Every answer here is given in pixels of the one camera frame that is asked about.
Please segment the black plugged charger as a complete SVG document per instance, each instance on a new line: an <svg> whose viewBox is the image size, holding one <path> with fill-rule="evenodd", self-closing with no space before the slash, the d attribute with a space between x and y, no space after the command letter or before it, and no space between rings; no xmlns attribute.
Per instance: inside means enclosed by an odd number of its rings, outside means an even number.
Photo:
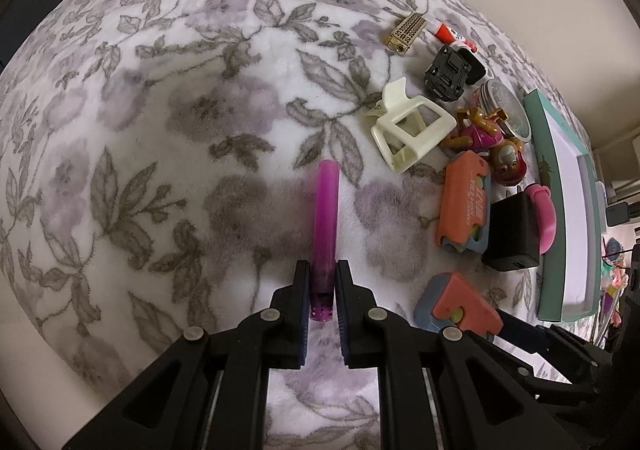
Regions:
<svg viewBox="0 0 640 450"><path fill-rule="evenodd" d="M622 201L608 206L605 210L605 219L609 227L626 224L630 221L629 204Z"/></svg>

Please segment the cream hair claw clip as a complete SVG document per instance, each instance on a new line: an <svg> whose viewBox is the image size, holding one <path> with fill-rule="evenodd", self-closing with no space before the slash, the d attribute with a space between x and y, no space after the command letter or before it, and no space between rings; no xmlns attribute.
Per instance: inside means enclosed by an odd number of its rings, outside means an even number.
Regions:
<svg viewBox="0 0 640 450"><path fill-rule="evenodd" d="M396 174L421 161L457 126L456 119L439 104L423 96L409 98L405 77L383 87L381 99L366 117L374 118L371 136Z"/></svg>

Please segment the pink brown puppy figure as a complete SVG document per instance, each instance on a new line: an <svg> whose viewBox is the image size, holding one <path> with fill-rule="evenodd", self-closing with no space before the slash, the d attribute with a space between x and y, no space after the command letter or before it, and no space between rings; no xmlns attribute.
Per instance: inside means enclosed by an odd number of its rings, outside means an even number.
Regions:
<svg viewBox="0 0 640 450"><path fill-rule="evenodd" d="M452 152L472 151L488 163L495 181L503 187L515 187L525 177L527 164L524 144L504 132L509 115L503 108L485 114L478 106L458 109L454 114L457 128L440 142Z"/></svg>

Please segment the black toy car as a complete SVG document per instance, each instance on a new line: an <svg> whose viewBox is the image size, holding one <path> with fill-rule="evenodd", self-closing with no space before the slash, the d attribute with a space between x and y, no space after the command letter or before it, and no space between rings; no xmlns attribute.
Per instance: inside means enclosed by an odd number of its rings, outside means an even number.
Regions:
<svg viewBox="0 0 640 450"><path fill-rule="evenodd" d="M445 102L459 100L466 88L487 76L487 68L465 43L442 45L424 73L424 86L430 96Z"/></svg>

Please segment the round tin of beads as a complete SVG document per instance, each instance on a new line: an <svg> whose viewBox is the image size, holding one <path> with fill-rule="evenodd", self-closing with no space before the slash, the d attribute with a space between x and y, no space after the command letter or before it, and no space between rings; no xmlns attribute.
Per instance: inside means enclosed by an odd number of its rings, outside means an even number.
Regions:
<svg viewBox="0 0 640 450"><path fill-rule="evenodd" d="M488 114L503 110L506 119L500 126L507 135L518 138L524 144L532 139L532 129L524 106L501 80L493 78L480 86L480 105Z"/></svg>

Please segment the orange blue carrot knife toy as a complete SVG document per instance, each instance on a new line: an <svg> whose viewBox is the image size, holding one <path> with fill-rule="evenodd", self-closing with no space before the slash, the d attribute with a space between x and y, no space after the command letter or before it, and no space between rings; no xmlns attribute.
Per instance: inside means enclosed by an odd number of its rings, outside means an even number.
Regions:
<svg viewBox="0 0 640 450"><path fill-rule="evenodd" d="M436 244L483 254L489 239L491 173L478 154L465 151L446 167Z"/></svg>

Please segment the teal white box tray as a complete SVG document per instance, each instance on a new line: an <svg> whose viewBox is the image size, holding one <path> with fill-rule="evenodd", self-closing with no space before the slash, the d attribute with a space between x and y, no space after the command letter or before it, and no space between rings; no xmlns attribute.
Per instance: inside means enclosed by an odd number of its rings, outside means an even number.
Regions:
<svg viewBox="0 0 640 450"><path fill-rule="evenodd" d="M537 317L573 322L598 309L601 222L596 168L587 146L539 90L524 97L540 182L551 191L555 240L544 254Z"/></svg>

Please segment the purple translucent lighter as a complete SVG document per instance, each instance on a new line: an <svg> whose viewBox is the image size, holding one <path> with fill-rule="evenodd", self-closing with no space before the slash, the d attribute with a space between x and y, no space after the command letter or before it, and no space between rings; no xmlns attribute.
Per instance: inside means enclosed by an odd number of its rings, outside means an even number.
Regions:
<svg viewBox="0 0 640 450"><path fill-rule="evenodd" d="M310 318L328 322L333 317L335 251L341 167L335 161L320 163L314 209L314 258L310 285Z"/></svg>

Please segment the red white glue tube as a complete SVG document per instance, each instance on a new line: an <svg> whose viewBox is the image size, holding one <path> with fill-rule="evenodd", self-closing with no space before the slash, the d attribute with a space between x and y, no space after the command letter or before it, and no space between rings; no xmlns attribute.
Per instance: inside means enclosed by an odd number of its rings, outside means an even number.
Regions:
<svg viewBox="0 0 640 450"><path fill-rule="evenodd" d="M455 31L453 28L450 28L450 26L446 25L444 22L431 18L426 18L425 22L425 28L427 31L434 35L443 44L451 45L454 43L460 43L470 51L477 52L477 46L475 44L470 42L466 37Z"/></svg>

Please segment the black usb wall charger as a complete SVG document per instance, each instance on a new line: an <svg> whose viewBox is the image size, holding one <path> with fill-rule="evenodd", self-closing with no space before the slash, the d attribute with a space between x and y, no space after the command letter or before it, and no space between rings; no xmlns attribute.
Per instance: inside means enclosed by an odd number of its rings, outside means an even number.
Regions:
<svg viewBox="0 0 640 450"><path fill-rule="evenodd" d="M539 265L539 231L534 204L524 192L491 204L485 266L507 272Z"/></svg>

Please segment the orange blue toy gun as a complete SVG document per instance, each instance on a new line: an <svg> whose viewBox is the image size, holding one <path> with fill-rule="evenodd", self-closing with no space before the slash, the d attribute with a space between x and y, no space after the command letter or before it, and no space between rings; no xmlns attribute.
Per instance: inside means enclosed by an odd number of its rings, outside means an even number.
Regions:
<svg viewBox="0 0 640 450"><path fill-rule="evenodd" d="M503 323L497 309L461 274L445 272L432 277L413 309L413 322L439 332L447 326L479 336L497 335Z"/></svg>

